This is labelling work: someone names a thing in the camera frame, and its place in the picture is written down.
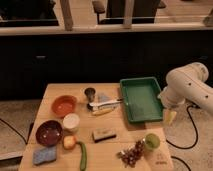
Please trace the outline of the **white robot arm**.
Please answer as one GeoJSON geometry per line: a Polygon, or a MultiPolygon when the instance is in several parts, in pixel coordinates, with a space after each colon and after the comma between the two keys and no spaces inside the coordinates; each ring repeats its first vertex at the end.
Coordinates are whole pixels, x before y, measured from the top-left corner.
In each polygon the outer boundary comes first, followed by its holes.
{"type": "Polygon", "coordinates": [[[167,86],[159,93],[163,109],[163,123],[170,125],[175,119],[175,109],[189,100],[207,113],[213,114],[213,87],[206,84],[208,68],[193,62],[169,71],[166,75],[167,86]]]}

